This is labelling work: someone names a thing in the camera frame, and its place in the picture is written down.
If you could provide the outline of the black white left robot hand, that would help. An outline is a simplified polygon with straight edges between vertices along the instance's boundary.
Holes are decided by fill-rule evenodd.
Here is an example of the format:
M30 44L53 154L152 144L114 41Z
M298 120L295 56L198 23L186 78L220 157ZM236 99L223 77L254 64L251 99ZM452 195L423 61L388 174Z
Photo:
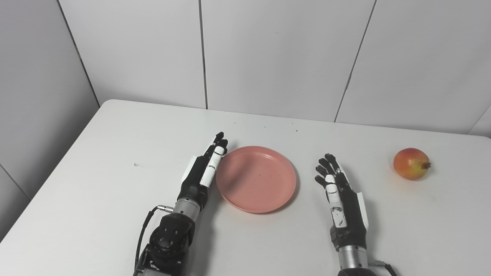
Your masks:
M189 199L198 205L199 212L204 209L208 201L208 189L222 158L228 152L227 145L228 140L224 138L224 133L221 131L216 134L203 155L191 159L182 181L178 200Z

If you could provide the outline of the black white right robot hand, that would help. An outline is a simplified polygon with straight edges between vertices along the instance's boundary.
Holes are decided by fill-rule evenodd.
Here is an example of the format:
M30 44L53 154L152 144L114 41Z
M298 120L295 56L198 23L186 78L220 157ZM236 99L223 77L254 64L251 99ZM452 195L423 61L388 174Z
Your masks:
M352 189L334 155L327 153L318 162L315 181L325 190L330 205L330 239L335 250L346 246L366 249L368 222L362 193Z

